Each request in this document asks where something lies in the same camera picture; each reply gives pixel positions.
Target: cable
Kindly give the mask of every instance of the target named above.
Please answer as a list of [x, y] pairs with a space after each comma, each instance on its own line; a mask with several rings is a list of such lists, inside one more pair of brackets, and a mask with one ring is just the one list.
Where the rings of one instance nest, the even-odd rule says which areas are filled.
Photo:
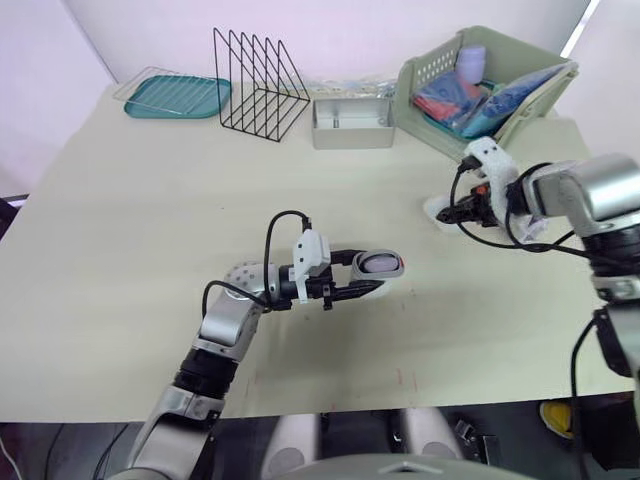
[[[456, 171], [456, 176], [453, 179], [453, 183], [451, 184], [451, 191], [449, 192], [449, 206], [451, 207], [451, 209], [453, 209], [456, 205], [456, 191], [458, 190], [458, 183], [460, 182], [460, 178], [462, 177], [462, 174], [465, 172], [464, 169], [462, 168], [458, 168], [458, 170]], [[467, 230], [467, 227], [465, 227], [462, 222], [457, 222], [456, 225], [458, 226], [458, 228], [460, 230], [462, 230], [462, 232], [467, 236], [472, 238], [473, 240], [475, 240], [478, 243], [482, 243], [483, 245], [487, 245], [489, 247], [494, 247], [494, 248], [504, 248], [506, 250], [519, 250], [520, 247], [517, 245], [506, 245], [503, 243], [494, 243], [494, 242], [490, 242], [489, 240], [485, 240], [484, 238], [480, 238], [476, 235], [474, 235], [473, 233], [471, 233], [469, 230]]]
[[565, 233], [563, 236], [561, 236], [558, 240], [556, 240], [555, 242], [553, 242], [554, 245], [562, 245], [564, 242], [566, 242], [567, 240], [569, 240], [571, 237], [573, 237], [576, 234], [576, 232], [574, 232], [573, 230], [571, 230], [570, 232]]
[[258, 305], [260, 305], [265, 309], [264, 313], [268, 313], [272, 310], [273, 301], [271, 299], [271, 291], [269, 290], [269, 279], [268, 279], [269, 252], [271, 250], [271, 234], [273, 233], [273, 227], [278, 221], [278, 219], [281, 217], [284, 217], [285, 215], [299, 216], [302, 219], [302, 231], [305, 231], [306, 229], [311, 228], [311, 220], [309, 219], [309, 217], [304, 213], [299, 212], [298, 210], [285, 210], [283, 212], [280, 212], [271, 219], [271, 222], [269, 222], [269, 228], [267, 229], [267, 239], [264, 247], [264, 266], [262, 270], [263, 277], [264, 277], [263, 280], [264, 280], [265, 300], [262, 300], [261, 298], [245, 290], [242, 290], [241, 288], [236, 287], [231, 283], [223, 282], [221, 280], [211, 280], [204, 287], [204, 292], [202, 293], [202, 318], [204, 318], [207, 314], [207, 303], [209, 299], [209, 291], [211, 290], [211, 287], [213, 287], [214, 285], [227, 288], [233, 292], [236, 292], [238, 295], [242, 295], [243, 297], [248, 298], [249, 300], [252, 300], [253, 302], [257, 303]]
[[297, 215], [300, 217], [302, 219], [303, 232], [311, 228], [311, 219], [298, 210], [284, 210], [277, 213], [269, 222], [269, 227], [267, 228], [267, 239], [264, 243], [264, 264], [262, 266], [262, 279], [264, 281], [264, 295], [267, 304], [267, 311], [271, 311], [273, 309], [273, 299], [271, 298], [271, 290], [269, 289], [269, 254], [271, 251], [271, 234], [273, 233], [273, 227], [278, 219], [286, 215]]
[[47, 451], [47, 459], [44, 463], [44, 480], [49, 480], [49, 466], [51, 464], [51, 455], [53, 454], [53, 448], [56, 446], [58, 442], [58, 438], [64, 429], [64, 423], [58, 427], [56, 434], [53, 436], [53, 440], [51, 440], [51, 444], [49, 445], [49, 450]]
[[574, 439], [574, 455], [576, 464], [578, 465], [578, 471], [580, 472], [580, 478], [583, 480], [589, 479], [589, 472], [587, 471], [587, 465], [584, 462], [584, 443], [582, 441], [582, 425], [580, 418], [580, 398], [578, 397], [578, 382], [576, 375], [576, 364], [578, 361], [578, 352], [580, 347], [584, 343], [584, 339], [587, 337], [589, 331], [596, 325], [595, 320], [591, 320], [584, 328], [578, 341], [573, 347], [571, 352], [571, 430], [573, 431]]
[[224, 287], [227, 288], [229, 290], [231, 290], [232, 292], [236, 292], [238, 295], [242, 295], [243, 297], [248, 298], [249, 300], [252, 300], [254, 302], [256, 302], [258, 305], [261, 305], [262, 307], [267, 307], [267, 304], [264, 300], [256, 297], [255, 295], [252, 295], [251, 293], [242, 290], [239, 287], [236, 287], [235, 285], [232, 285], [230, 283], [227, 282], [223, 282], [221, 280], [211, 280], [209, 283], [207, 283], [207, 285], [204, 287], [204, 292], [202, 293], [202, 318], [205, 317], [205, 315], [207, 314], [207, 300], [209, 298], [209, 290], [211, 290], [211, 287], [213, 287], [214, 285], [218, 285], [220, 287]]
[[[524, 178], [526, 178], [527, 175], [530, 175], [533, 171], [537, 170], [538, 168], [542, 168], [544, 166], [546, 166], [548, 164], [539, 164], [539, 165], [534, 165], [533, 167], [529, 168], [526, 172], [524, 172], [517, 181], [522, 181]], [[464, 164], [461, 164], [461, 166], [458, 168], [458, 170], [456, 171], [456, 175], [453, 179], [453, 183], [451, 184], [451, 191], [449, 194], [449, 206], [451, 208], [455, 207], [455, 196], [456, 196], [456, 191], [458, 189], [458, 183], [460, 182], [460, 178], [462, 177], [462, 174], [466, 171], [469, 170], [469, 167], [466, 167]], [[516, 238], [516, 236], [513, 234], [513, 230], [511, 228], [511, 208], [509, 205], [507, 205], [507, 213], [506, 213], [506, 217], [505, 217], [505, 229], [507, 231], [507, 235], [509, 236], [509, 239], [513, 242], [512, 244], [503, 244], [503, 243], [495, 243], [495, 242], [491, 242], [489, 240], [485, 240], [484, 238], [478, 237], [477, 235], [471, 233], [464, 225], [462, 225], [461, 222], [457, 222], [456, 225], [458, 226], [458, 228], [460, 228], [460, 230], [462, 230], [462, 232], [467, 235], [468, 237], [470, 237], [471, 239], [475, 240], [478, 243], [481, 243], [483, 245], [487, 245], [489, 247], [494, 247], [494, 248], [502, 248], [502, 249], [506, 249], [506, 250], [525, 250], [527, 252], [531, 252], [531, 253], [543, 253], [543, 252], [548, 252], [550, 250], [553, 251], [557, 251], [557, 252], [561, 252], [561, 253], [567, 253], [569, 255], [574, 255], [577, 257], [582, 257], [582, 258], [586, 258], [589, 261], [598, 261], [601, 263], [606, 263], [609, 265], [613, 265], [616, 267], [627, 267], [628, 265], [625, 265], [623, 262], [619, 262], [616, 260], [613, 260], [611, 258], [607, 258], [607, 257], [602, 257], [599, 255], [592, 255], [590, 253], [587, 253], [583, 250], [578, 250], [575, 248], [569, 248], [569, 247], [564, 247], [561, 245], [562, 242], [564, 242], [567, 238], [569, 238], [573, 232], [569, 232], [565, 235], [563, 235], [562, 237], [560, 237], [558, 240], [556, 240], [554, 243], [527, 243], [524, 244], [522, 242], [520, 242], [520, 240], [518, 240]]]
[[7, 452], [7, 449], [4, 447], [4, 442], [2, 441], [2, 437], [0, 437], [0, 449], [2, 449], [2, 454], [7, 459], [7, 461], [11, 464], [11, 467], [13, 468], [13, 471], [16, 472], [16, 476], [18, 477], [18, 480], [23, 480], [24, 477], [20, 473], [20, 469], [18, 468], [18, 464], [13, 459], [13, 457], [11, 455], [9, 455], [9, 452]]
[[100, 459], [98, 460], [98, 463], [96, 464], [96, 468], [93, 470], [93, 476], [91, 477], [92, 480], [98, 480], [99, 479], [100, 469], [102, 468], [102, 465], [104, 464], [104, 462], [105, 462], [105, 460], [107, 458], [107, 455], [109, 454], [109, 452], [111, 451], [111, 449], [113, 448], [115, 443], [118, 441], [118, 439], [122, 436], [122, 434], [125, 432], [125, 430], [127, 428], [129, 428], [129, 424], [127, 424], [124, 427], [122, 427], [122, 429], [117, 433], [117, 435], [115, 437], [113, 437], [113, 440], [111, 440], [109, 445], [107, 445], [107, 448], [105, 448], [104, 452], [102, 452], [102, 455], [100, 456]]

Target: robotic arm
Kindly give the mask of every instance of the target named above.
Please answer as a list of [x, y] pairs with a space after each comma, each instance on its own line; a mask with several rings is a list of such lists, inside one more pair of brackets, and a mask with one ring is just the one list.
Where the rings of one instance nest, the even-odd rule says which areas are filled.
[[[469, 144], [463, 160], [488, 183], [442, 210], [440, 221], [476, 221], [506, 227], [507, 209], [521, 225], [565, 216], [580, 237], [597, 295], [607, 304], [594, 312], [607, 365], [636, 381], [640, 412], [640, 167], [623, 155], [549, 164], [518, 177], [511, 157], [490, 138]], [[527, 232], [521, 229], [520, 236]]]
[[[272, 310], [289, 310], [295, 299], [301, 303], [322, 299], [324, 309], [329, 310], [333, 302], [370, 294], [404, 272], [402, 259], [391, 250], [331, 252], [327, 238], [310, 228], [292, 252], [291, 265], [267, 266], [267, 282], [263, 263], [244, 262], [229, 271], [225, 281], [261, 303], [225, 288], [206, 309], [173, 383], [165, 389], [134, 442], [128, 470], [111, 480], [191, 477], [264, 312], [265, 284]], [[337, 264], [351, 266], [351, 281], [346, 286], [336, 286], [333, 280], [332, 265]]]
[[[640, 412], [640, 167], [627, 157], [610, 155], [583, 163], [549, 164], [519, 176], [511, 157], [490, 138], [471, 142], [466, 153], [454, 185], [466, 170], [475, 170], [487, 181], [456, 203], [452, 195], [451, 204], [437, 219], [458, 225], [475, 221], [510, 231], [512, 218], [513, 238], [528, 242], [544, 228], [545, 218], [566, 216], [584, 244], [585, 252], [580, 253], [590, 260], [596, 292], [607, 302], [593, 319], [602, 352], [612, 370], [635, 379]], [[227, 274], [228, 283], [259, 302], [225, 288], [206, 309], [191, 350], [134, 443], [129, 469], [111, 480], [191, 476], [264, 312], [266, 297], [271, 297], [267, 306], [272, 310], [288, 310], [295, 299], [300, 303], [323, 299], [324, 308], [330, 309], [333, 302], [378, 290], [404, 268], [400, 257], [389, 250], [330, 252], [327, 239], [310, 228], [292, 253], [291, 265], [264, 268], [263, 263], [245, 262]], [[351, 265], [347, 286], [337, 287], [333, 281], [331, 266], [336, 264]], [[403, 455], [341, 457], [294, 472], [291, 478], [344, 474], [365, 478], [369, 473], [377, 478], [396, 472], [443, 480], [524, 478], [469, 462]]]

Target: wire rack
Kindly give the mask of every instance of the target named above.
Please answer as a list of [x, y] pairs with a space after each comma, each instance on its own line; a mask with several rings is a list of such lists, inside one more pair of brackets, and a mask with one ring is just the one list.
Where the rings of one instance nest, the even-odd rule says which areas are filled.
[[113, 95], [126, 102], [127, 113], [164, 112], [166, 117], [204, 117], [217, 113], [230, 92], [226, 80], [185, 75], [158, 67], [147, 67]]
[[282, 41], [213, 29], [216, 77], [235, 88], [223, 127], [279, 142], [309, 105], [309, 93]]

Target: table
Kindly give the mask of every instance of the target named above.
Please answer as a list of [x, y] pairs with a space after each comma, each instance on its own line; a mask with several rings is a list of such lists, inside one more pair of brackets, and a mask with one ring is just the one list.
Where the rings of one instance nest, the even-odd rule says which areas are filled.
[[[145, 419], [200, 325], [206, 281], [260, 259], [287, 208], [333, 249], [397, 250], [406, 273], [377, 300], [263, 316], [226, 416], [568, 395], [570, 350], [598, 304], [585, 262], [439, 232], [421, 206], [448, 190], [448, 158], [400, 130], [391, 149], [314, 150], [310, 109], [277, 144], [217, 120], [131, 119], [111, 94], [0, 243], [0, 421]], [[557, 118], [510, 151], [522, 167], [588, 156]], [[278, 224], [273, 261], [290, 262], [298, 229]], [[631, 388], [594, 338], [579, 382]]]

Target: white wall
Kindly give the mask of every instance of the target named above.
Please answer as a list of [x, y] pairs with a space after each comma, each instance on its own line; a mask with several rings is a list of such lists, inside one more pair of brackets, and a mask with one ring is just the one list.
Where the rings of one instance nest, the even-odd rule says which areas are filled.
[[111, 83], [59, 0], [0, 1], [0, 196], [33, 190]]
[[640, 161], [640, 1], [602, 0], [571, 57], [580, 75], [558, 102], [576, 119], [594, 155], [622, 152]]
[[483, 24], [560, 52], [588, 0], [67, 0], [119, 81], [156, 65], [213, 72], [214, 26], [269, 35], [313, 80], [393, 78], [402, 62]]

